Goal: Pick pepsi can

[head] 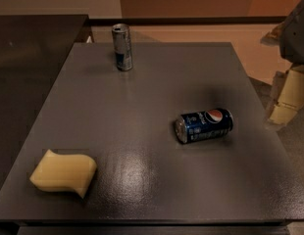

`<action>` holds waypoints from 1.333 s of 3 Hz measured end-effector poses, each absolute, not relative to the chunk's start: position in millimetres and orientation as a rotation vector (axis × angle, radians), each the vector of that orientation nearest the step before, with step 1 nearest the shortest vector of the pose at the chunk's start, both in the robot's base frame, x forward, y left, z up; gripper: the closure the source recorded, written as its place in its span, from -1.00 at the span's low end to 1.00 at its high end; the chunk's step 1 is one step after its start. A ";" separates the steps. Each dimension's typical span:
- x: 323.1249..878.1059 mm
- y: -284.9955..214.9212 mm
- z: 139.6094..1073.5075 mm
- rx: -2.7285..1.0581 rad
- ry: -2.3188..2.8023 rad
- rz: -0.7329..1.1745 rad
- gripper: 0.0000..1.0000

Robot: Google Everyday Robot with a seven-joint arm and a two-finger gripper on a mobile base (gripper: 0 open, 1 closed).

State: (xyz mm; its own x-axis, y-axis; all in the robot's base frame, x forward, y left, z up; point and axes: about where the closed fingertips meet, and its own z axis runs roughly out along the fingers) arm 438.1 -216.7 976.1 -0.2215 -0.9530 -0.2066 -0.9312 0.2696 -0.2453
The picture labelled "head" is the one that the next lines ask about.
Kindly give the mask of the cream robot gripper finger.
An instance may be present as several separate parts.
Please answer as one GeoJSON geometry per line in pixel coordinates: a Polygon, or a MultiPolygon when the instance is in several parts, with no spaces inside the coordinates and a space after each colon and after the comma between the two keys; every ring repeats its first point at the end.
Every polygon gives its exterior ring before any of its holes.
{"type": "Polygon", "coordinates": [[[266,123],[283,127],[304,106],[304,65],[293,64],[286,72],[277,71],[273,79],[266,123]]]}

